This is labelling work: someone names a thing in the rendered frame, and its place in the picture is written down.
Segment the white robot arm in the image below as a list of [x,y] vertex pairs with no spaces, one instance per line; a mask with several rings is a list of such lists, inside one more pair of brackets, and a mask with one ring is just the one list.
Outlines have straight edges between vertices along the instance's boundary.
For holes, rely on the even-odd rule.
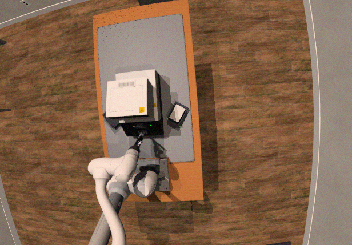
[[88,171],[95,180],[103,213],[88,245],[108,245],[111,234],[112,245],[126,245],[125,229],[118,216],[122,202],[130,194],[147,198],[165,176],[159,173],[159,165],[140,166],[140,172],[135,174],[138,159],[139,152],[129,149],[120,158],[97,158],[89,163]]

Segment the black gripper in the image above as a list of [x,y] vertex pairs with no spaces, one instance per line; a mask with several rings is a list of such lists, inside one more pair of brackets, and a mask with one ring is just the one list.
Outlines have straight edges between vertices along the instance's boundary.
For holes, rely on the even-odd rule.
[[135,142],[135,144],[133,145],[133,146],[131,146],[129,149],[135,149],[135,150],[137,150],[139,153],[140,153],[140,143],[142,143],[142,141],[143,141],[143,136],[144,136],[144,134],[142,134],[142,133],[140,133],[140,135],[139,135],[139,137],[137,138],[137,140],[136,140],[136,142]]

